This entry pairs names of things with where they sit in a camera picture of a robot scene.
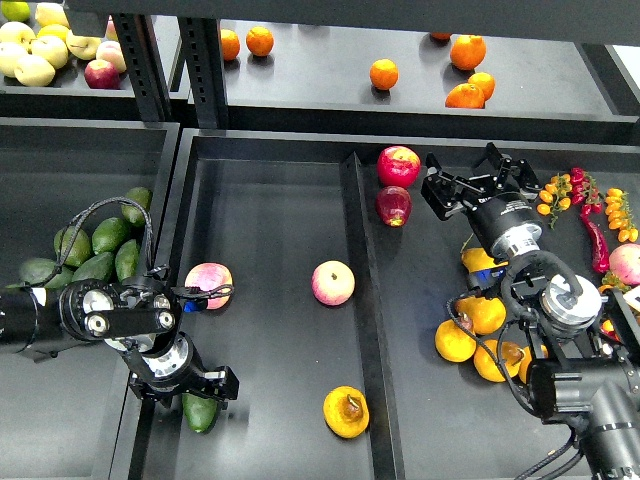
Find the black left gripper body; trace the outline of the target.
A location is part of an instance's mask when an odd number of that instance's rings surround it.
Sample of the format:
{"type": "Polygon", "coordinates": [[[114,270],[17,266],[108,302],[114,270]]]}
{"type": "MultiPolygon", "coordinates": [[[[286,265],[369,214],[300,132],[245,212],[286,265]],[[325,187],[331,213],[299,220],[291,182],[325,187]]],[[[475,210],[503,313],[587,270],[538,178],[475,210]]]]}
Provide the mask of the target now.
{"type": "Polygon", "coordinates": [[[122,359],[131,374],[135,373],[145,381],[154,378],[170,381],[178,387],[180,394],[198,391],[204,386],[202,360],[193,341],[184,333],[178,333],[173,343],[159,355],[147,355],[132,348],[122,353],[122,359]]]}

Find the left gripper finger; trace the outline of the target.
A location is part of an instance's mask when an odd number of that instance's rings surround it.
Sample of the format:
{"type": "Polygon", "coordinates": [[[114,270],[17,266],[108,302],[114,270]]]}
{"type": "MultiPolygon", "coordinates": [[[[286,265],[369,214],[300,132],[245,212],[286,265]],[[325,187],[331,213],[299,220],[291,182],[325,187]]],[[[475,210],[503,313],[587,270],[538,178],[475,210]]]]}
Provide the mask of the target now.
{"type": "Polygon", "coordinates": [[[169,408],[173,398],[180,394],[178,387],[170,381],[156,378],[152,381],[145,381],[135,373],[130,375],[128,386],[138,399],[151,400],[160,403],[165,408],[169,408]]]}
{"type": "Polygon", "coordinates": [[[202,393],[206,398],[224,402],[236,400],[239,393],[239,379],[229,366],[220,366],[203,373],[202,393]]]}

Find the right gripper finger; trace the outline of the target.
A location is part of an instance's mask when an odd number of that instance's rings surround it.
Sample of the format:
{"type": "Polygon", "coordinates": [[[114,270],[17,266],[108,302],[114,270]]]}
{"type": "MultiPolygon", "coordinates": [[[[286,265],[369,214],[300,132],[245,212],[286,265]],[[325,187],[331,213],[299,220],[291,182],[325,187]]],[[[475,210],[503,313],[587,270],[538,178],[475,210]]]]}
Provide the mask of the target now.
{"type": "Polygon", "coordinates": [[[492,142],[486,144],[481,156],[472,163],[472,172],[475,177],[488,177],[485,183],[491,196],[518,192],[525,199],[534,200],[542,190],[542,184],[527,160],[513,159],[492,142]]]}
{"type": "Polygon", "coordinates": [[[478,182],[445,172],[433,153],[425,157],[425,166],[421,195],[439,220],[446,221],[477,205],[483,195],[478,182]]]}

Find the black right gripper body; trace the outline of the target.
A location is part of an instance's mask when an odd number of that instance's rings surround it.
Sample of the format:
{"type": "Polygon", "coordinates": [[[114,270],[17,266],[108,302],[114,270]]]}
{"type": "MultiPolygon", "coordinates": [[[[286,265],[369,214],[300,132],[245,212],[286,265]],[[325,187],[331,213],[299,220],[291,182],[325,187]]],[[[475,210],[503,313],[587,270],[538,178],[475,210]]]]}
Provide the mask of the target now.
{"type": "Polygon", "coordinates": [[[467,211],[466,217],[481,246],[493,259],[512,259],[540,249],[541,221],[519,193],[483,199],[467,211]]]}

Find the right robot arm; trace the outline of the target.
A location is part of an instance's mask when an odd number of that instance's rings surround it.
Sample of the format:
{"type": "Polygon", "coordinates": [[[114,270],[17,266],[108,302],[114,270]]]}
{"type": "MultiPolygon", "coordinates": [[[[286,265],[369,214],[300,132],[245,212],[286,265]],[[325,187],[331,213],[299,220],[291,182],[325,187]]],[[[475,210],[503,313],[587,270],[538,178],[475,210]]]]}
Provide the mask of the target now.
{"type": "Polygon", "coordinates": [[[564,424],[565,450],[595,479],[639,475],[639,326],[618,289],[599,292],[542,250],[533,202],[541,191],[524,160],[487,145],[488,173],[469,178],[425,159],[421,193],[436,216],[462,213],[494,262],[468,277],[468,297],[497,298],[532,357],[512,394],[545,424],[564,424]]]}

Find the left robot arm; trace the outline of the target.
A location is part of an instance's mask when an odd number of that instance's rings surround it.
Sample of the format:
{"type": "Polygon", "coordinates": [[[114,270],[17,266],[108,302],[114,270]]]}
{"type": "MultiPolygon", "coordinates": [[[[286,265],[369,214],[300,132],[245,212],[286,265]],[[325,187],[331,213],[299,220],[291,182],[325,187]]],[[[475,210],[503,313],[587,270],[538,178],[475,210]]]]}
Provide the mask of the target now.
{"type": "Polygon", "coordinates": [[[58,290],[43,282],[3,289],[2,352],[44,361],[76,346],[105,342],[127,365],[128,386],[140,400],[169,406],[184,393],[220,403],[236,399],[239,380],[232,369],[207,370],[180,329],[184,312],[230,296],[233,286],[169,286],[154,264],[150,215],[142,216],[146,267],[141,274],[120,283],[83,279],[58,290]]]}

